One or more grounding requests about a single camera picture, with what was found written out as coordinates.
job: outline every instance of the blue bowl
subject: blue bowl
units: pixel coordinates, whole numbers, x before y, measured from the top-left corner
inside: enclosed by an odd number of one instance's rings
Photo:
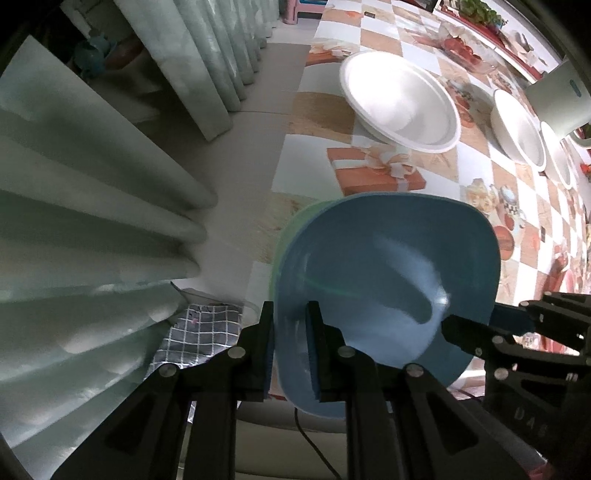
[[[310,300],[348,345],[392,367],[417,362],[450,385],[472,356],[444,340],[440,323],[456,314],[488,324],[500,268],[490,223],[465,203],[416,193],[331,203],[293,238],[273,285],[283,391],[307,413],[345,416],[343,403],[314,397],[305,326]]]

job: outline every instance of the gray plaid fabric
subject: gray plaid fabric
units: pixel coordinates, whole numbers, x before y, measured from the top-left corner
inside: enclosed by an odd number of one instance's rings
[[[219,352],[236,345],[242,321],[242,307],[192,303],[179,314],[156,351],[146,377],[162,364],[180,368],[205,363]],[[193,420],[195,402],[189,421]]]

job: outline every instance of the silver rivet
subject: silver rivet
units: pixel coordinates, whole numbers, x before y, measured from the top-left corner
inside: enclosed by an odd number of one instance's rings
[[[347,345],[340,346],[336,352],[342,358],[351,358],[352,356],[355,355],[355,349],[353,347],[347,346]]]
[[[411,377],[418,378],[418,377],[421,377],[425,373],[425,370],[423,370],[423,367],[421,367],[421,365],[410,364],[407,366],[407,373]]]
[[[509,371],[506,368],[497,368],[495,370],[495,378],[497,380],[506,380],[509,376]]]
[[[246,355],[246,350],[241,346],[233,346],[228,350],[228,357],[230,358],[242,358]]]
[[[172,377],[178,370],[178,367],[174,364],[164,364],[158,369],[158,373],[162,377]]]

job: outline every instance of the curtain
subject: curtain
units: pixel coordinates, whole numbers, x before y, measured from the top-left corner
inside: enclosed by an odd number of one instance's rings
[[[0,432],[47,479],[142,381],[215,195],[28,37],[0,76]]]
[[[136,35],[212,140],[232,127],[279,0],[115,0]]]

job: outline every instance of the potted plant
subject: potted plant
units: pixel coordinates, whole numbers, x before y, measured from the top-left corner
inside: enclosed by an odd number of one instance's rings
[[[460,0],[460,15],[476,25],[491,30],[495,35],[506,21],[482,0]]]

